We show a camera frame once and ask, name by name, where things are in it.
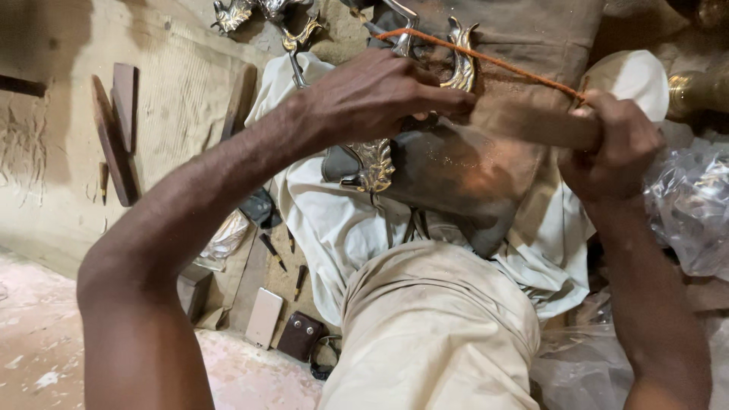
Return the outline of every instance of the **wooden plank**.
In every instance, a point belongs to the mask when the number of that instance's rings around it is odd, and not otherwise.
[[[137,85],[139,70],[129,64],[114,63],[112,108],[122,129],[124,149],[132,153],[136,139]]]
[[[253,105],[254,91],[256,89],[256,66],[245,63],[235,78],[233,92],[230,95],[230,103],[225,114],[223,132],[220,141],[223,142],[241,132],[245,126],[243,123],[251,111]]]
[[[93,84],[91,91],[94,103],[94,121],[106,163],[109,164],[114,189],[117,191],[117,197],[122,206],[132,206],[136,202],[138,194],[129,158],[124,150],[121,133],[114,119],[112,105],[106,97],[101,80],[93,75],[91,82]]]

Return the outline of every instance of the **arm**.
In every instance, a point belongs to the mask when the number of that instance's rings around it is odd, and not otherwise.
[[[604,124],[595,155],[573,152],[560,170],[595,224],[609,268],[618,340],[635,382],[626,409],[706,409],[709,346],[675,271],[647,226],[642,179],[663,142],[632,101],[588,97]]]
[[[344,141],[393,137],[407,115],[468,112],[473,103],[411,60],[368,50],[165,177],[79,269],[87,409],[212,409],[176,278],[220,223],[295,160]]]

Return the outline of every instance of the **wooden handle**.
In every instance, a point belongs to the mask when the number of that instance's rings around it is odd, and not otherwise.
[[[106,192],[106,185],[109,183],[109,166],[105,162],[98,163],[98,184],[101,192]]]
[[[471,121],[482,133],[554,147],[592,151],[602,142],[602,127],[598,120],[515,101],[499,101],[489,110],[479,110],[479,115],[473,115]]]

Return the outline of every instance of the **wooden block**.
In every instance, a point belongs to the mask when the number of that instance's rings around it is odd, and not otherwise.
[[[201,266],[190,265],[177,277],[177,295],[182,310],[195,324],[205,309],[213,273]]]
[[[136,140],[137,84],[139,70],[129,64],[114,63],[112,107],[124,141],[124,149],[134,152]]]
[[[106,91],[101,80],[91,76],[92,94],[94,104],[94,121],[104,149],[106,163],[109,164],[109,173],[114,182],[114,189],[122,206],[132,206],[138,198],[132,168],[129,165],[127,152],[124,150],[121,132],[114,119],[112,105],[106,97]]]
[[[230,95],[230,103],[225,114],[223,132],[220,141],[223,142],[241,132],[251,111],[253,104],[253,92],[256,90],[256,66],[245,63],[238,73],[233,86],[233,93]]]
[[[597,149],[602,140],[600,122],[592,118],[575,117],[515,101],[494,102],[488,112],[477,120],[472,118],[475,130],[580,151]]]

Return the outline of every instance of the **forearm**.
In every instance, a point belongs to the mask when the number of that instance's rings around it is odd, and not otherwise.
[[[690,310],[680,273],[647,227],[641,201],[585,208],[605,249],[615,330],[636,381],[648,379],[681,401],[705,408],[711,392],[706,337]]]
[[[87,253],[79,270],[79,294],[173,286],[177,274],[250,192],[318,148],[301,126],[299,103],[291,98],[157,183]],[[89,287],[93,290],[85,293]]]

